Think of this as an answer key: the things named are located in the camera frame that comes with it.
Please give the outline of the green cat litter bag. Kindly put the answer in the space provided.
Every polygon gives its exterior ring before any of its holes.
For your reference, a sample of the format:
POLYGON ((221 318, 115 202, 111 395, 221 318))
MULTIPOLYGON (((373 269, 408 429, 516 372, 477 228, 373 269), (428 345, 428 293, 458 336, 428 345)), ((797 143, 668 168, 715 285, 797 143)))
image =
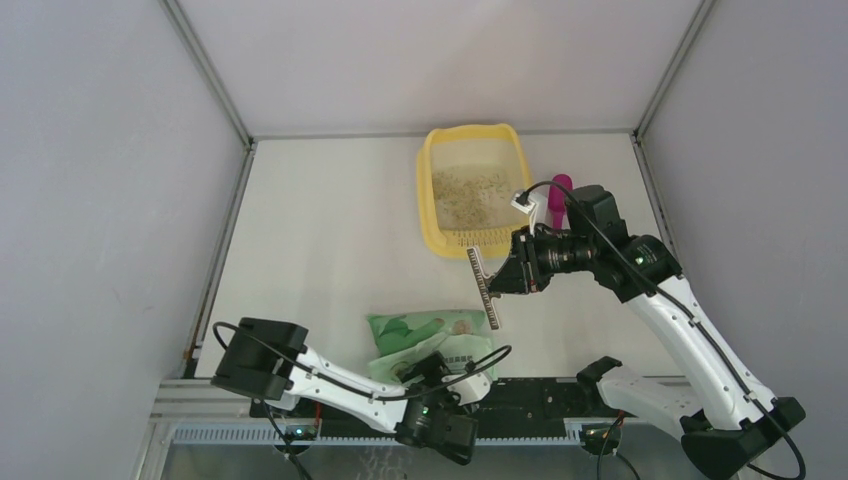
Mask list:
POLYGON ((434 310, 366 317, 379 356, 368 363, 371 379, 400 384, 401 377, 433 353, 452 374, 494 351, 486 314, 479 310, 434 310))

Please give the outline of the pink plastic litter scoop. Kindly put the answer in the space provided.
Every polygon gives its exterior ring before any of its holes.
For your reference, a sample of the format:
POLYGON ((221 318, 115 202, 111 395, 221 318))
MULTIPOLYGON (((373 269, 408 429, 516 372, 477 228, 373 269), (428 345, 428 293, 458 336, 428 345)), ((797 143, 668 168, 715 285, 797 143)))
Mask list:
MULTIPOLYGON (((552 181, 568 191, 573 189, 572 179, 567 174, 555 175, 552 181)), ((549 187, 547 210, 549 225, 557 230, 563 229, 567 220, 566 195, 556 186, 549 187)))

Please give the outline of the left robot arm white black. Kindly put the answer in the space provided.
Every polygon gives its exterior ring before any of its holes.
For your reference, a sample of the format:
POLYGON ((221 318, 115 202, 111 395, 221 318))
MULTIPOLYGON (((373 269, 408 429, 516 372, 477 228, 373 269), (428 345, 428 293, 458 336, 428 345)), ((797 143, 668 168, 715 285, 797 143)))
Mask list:
POLYGON ((439 353, 413 368, 409 386, 378 382, 339 367, 305 342, 306 328, 289 322, 242 318, 216 322, 232 331, 213 386, 279 408, 305 414, 312 401, 342 411, 394 441, 428 448, 466 465, 473 455, 478 421, 470 407, 493 385, 485 369, 453 375, 439 353))

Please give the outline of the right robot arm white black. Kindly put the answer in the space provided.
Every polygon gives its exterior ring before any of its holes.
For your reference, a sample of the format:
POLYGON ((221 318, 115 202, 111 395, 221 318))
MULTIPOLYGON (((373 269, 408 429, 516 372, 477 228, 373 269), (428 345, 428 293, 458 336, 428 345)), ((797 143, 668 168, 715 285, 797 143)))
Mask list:
POLYGON ((537 219, 533 188, 513 195, 512 206, 528 222, 512 232, 496 273, 475 273, 485 309, 505 294, 541 292, 558 274, 588 272, 651 329, 692 391, 684 395, 605 356, 578 373, 584 412, 602 416, 612 408, 647 421, 677 440, 710 479, 754 469, 760 455, 789 442, 803 407, 775 395, 733 352, 666 245, 631 234, 613 194, 599 185, 564 196, 568 225, 557 229, 537 219))

